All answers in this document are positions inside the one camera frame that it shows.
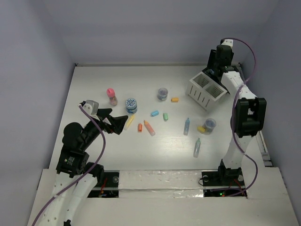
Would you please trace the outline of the pink cap bottle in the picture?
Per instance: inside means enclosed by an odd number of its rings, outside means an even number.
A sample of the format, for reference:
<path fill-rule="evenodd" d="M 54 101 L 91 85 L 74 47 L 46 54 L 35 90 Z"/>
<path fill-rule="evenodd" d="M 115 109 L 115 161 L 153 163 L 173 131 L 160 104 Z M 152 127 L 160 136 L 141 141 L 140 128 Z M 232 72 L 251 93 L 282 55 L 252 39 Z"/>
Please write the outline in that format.
<path fill-rule="evenodd" d="M 106 93 L 107 93 L 107 96 L 108 96 L 108 98 L 109 98 L 110 104 L 111 104 L 112 106 L 116 106 L 116 105 L 118 104 L 118 100 L 117 100 L 117 98 L 116 98 L 116 94 L 115 94 L 114 89 L 108 88 L 108 89 L 106 90 Z"/>

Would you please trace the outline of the orange marker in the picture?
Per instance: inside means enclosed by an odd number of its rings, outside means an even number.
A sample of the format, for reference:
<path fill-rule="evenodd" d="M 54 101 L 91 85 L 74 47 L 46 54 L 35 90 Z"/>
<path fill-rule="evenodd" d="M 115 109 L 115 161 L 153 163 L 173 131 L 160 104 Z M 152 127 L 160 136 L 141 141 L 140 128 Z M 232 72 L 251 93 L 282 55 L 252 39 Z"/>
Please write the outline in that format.
<path fill-rule="evenodd" d="M 154 136 L 156 134 L 152 126 L 146 120 L 144 120 L 144 126 L 146 127 L 147 131 L 151 136 Z"/>

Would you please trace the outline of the clear jar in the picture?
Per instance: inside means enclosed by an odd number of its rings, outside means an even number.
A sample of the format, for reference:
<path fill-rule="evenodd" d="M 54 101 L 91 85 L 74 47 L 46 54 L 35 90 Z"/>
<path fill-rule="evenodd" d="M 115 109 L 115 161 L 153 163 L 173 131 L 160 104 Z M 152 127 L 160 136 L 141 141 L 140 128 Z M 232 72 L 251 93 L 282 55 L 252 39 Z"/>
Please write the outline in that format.
<path fill-rule="evenodd" d="M 212 118 L 208 118 L 205 120 L 203 127 L 205 128 L 206 133 L 210 134 L 216 127 L 216 121 Z"/>
<path fill-rule="evenodd" d="M 166 88 L 160 88 L 158 90 L 157 97 L 160 101 L 165 101 L 167 99 L 167 96 L 168 96 L 168 90 Z"/>

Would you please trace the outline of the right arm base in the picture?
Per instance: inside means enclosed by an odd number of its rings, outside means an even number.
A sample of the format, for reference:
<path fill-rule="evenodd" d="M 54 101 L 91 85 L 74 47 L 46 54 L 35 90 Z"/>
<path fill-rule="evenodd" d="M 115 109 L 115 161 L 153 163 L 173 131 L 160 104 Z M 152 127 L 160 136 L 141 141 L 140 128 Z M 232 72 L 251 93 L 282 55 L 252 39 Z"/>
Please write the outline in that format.
<path fill-rule="evenodd" d="M 247 197 L 242 173 L 222 177 L 216 170 L 202 171 L 198 184 L 203 187 L 205 197 Z"/>

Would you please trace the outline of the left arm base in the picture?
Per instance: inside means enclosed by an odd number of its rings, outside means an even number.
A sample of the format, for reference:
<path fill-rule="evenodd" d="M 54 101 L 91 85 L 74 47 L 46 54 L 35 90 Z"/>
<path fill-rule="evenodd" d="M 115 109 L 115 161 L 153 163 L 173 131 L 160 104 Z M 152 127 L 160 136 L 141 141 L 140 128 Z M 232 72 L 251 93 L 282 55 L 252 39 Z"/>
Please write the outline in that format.
<path fill-rule="evenodd" d="M 91 190 L 88 198 L 118 198 L 119 171 L 105 171 L 104 178 Z"/>

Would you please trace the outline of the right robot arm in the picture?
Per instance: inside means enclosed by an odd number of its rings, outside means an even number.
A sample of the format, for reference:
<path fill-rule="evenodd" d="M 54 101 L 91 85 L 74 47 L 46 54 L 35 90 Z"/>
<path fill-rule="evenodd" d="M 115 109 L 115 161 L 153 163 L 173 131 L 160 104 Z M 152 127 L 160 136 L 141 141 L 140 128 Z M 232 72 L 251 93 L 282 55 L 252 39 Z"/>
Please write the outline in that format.
<path fill-rule="evenodd" d="M 267 107 L 266 99 L 257 97 L 242 80 L 239 70 L 232 65 L 233 56 L 232 43 L 224 40 L 211 50 L 207 64 L 214 81 L 234 97 L 230 118 L 231 142 L 218 170 L 209 176 L 210 181 L 223 185 L 238 179 L 241 174 L 242 159 L 253 137 L 263 129 Z"/>

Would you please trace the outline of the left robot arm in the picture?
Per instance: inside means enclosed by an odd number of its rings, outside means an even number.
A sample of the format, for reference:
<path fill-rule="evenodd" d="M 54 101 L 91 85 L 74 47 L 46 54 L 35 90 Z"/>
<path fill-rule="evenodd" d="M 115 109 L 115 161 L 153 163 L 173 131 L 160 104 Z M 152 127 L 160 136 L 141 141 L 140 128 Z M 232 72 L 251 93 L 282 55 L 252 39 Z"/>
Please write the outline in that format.
<path fill-rule="evenodd" d="M 89 162 L 86 150 L 104 133 L 119 135 L 128 116 L 112 117 L 111 108 L 99 109 L 88 102 L 79 104 L 89 118 L 86 126 L 69 123 L 63 130 L 63 147 L 56 167 L 52 197 L 40 210 L 32 225 L 71 226 L 85 199 L 95 186 L 104 181 L 104 169 L 99 158 Z"/>

